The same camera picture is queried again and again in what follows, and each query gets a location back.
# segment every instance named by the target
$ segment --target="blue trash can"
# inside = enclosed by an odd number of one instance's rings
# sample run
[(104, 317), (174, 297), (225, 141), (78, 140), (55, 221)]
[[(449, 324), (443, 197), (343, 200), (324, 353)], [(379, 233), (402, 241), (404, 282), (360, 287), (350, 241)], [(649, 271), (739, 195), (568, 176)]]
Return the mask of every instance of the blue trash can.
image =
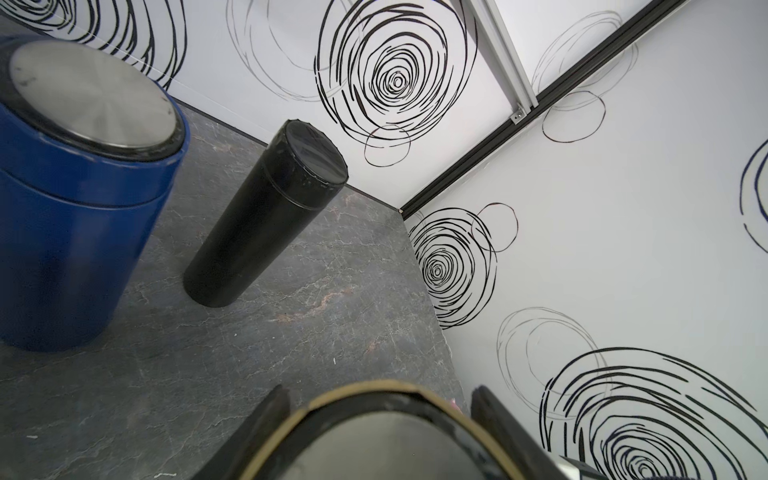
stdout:
[(81, 345), (109, 323), (187, 152), (189, 127), (121, 60), (0, 38), (0, 338)]

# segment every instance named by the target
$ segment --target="black metal rail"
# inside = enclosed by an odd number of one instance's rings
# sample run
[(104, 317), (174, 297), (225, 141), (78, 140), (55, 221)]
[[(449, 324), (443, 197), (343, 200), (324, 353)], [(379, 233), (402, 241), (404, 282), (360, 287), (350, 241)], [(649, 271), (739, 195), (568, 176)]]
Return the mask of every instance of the black metal rail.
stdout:
[(469, 172), (494, 150), (501, 147), (507, 140), (535, 120), (536, 117), (545, 113), (552, 105), (587, 80), (587, 78), (608, 63), (613, 57), (620, 54), (626, 47), (632, 45), (642, 34), (653, 28), (658, 22), (664, 20), (685, 1), (653, 0), (648, 3), (610, 37), (593, 48), (576, 65), (568, 69), (560, 78), (537, 95), (538, 106), (532, 109), (531, 113), (523, 118), (520, 123), (513, 124), (511, 120), (504, 122), (479, 144), (475, 145), (466, 155), (451, 165), (448, 170), (440, 174), (439, 177), (409, 200), (402, 208), (402, 217), (407, 219), (419, 211), (431, 199), (437, 197), (440, 192)]

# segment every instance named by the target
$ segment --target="floor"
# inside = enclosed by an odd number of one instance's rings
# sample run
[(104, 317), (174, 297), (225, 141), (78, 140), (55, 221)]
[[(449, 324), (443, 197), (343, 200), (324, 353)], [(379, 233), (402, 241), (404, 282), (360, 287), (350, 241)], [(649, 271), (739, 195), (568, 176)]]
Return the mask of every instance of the floor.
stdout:
[(185, 266), (263, 148), (184, 113), (189, 154), (109, 328), (65, 353), (0, 346), (0, 480), (189, 478), (277, 384), (297, 406), (395, 378), (463, 406), (402, 218), (350, 189), (235, 304), (187, 297)]

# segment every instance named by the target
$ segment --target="wall decal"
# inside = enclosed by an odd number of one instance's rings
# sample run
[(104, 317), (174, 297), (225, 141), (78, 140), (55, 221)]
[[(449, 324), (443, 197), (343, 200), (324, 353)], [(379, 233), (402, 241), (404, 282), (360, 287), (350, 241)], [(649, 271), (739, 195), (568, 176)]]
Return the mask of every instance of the wall decal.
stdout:
[[(227, 0), (227, 28), (240, 60), (265, 88), (286, 100), (320, 101), (315, 60), (320, 62), (318, 71), (327, 71), (335, 64), (326, 63), (329, 52), (317, 52), (323, 16), (330, 23), (339, 23), (351, 4), (352, 0), (330, 5), (318, 1)], [(297, 8), (302, 15), (296, 15)], [(323, 94), (330, 97), (345, 84), (342, 81)]]
[(443, 329), (471, 321), (488, 304), (496, 284), (496, 254), (518, 235), (517, 216), (508, 205), (489, 204), (481, 214), (443, 208), (409, 232)]
[(741, 174), (739, 210), (744, 230), (763, 252), (768, 253), (768, 174), (763, 169), (768, 161), (768, 140), (758, 148)]
[[(550, 85), (564, 74), (579, 58), (572, 57), (581, 52), (576, 45), (597, 35), (606, 37), (606, 30), (613, 32), (622, 25), (621, 16), (612, 11), (595, 12), (573, 24), (557, 37), (539, 59), (533, 75), (533, 88), (540, 93), (542, 86)], [(573, 143), (590, 137), (598, 131), (605, 119), (603, 95), (615, 87), (634, 67), (637, 61), (637, 45), (632, 44), (573, 92), (563, 97), (550, 108), (541, 123), (541, 131), (552, 141)], [(579, 110), (574, 118), (567, 112)]]
[(389, 167), (464, 91), (477, 57), (475, 19), (460, 0), (458, 10), (444, 0), (359, 0), (333, 22), (339, 2), (320, 28), (317, 91), (333, 121), (364, 145), (366, 161)]
[(606, 348), (571, 360), (546, 386), (539, 428), (545, 449), (613, 480), (746, 480), (768, 469), (768, 426), (755, 408), (701, 368), (652, 350)]
[[(575, 355), (597, 348), (579, 322), (542, 306), (518, 310), (505, 318), (496, 339), (498, 367), (507, 387), (537, 414), (547, 382)], [(593, 367), (606, 366), (602, 355), (593, 360)], [(574, 415), (547, 412), (550, 419), (573, 419)]]
[(11, 0), (0, 8), (52, 37), (118, 57), (165, 89), (187, 54), (184, 0)]

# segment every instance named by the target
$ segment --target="black cylinder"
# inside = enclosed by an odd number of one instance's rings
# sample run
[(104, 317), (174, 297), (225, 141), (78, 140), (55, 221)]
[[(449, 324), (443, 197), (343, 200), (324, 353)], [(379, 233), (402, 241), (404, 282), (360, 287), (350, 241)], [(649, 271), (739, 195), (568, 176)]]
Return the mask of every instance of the black cylinder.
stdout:
[(346, 163), (310, 124), (288, 120), (184, 273), (184, 289), (205, 306), (227, 306), (341, 191)]

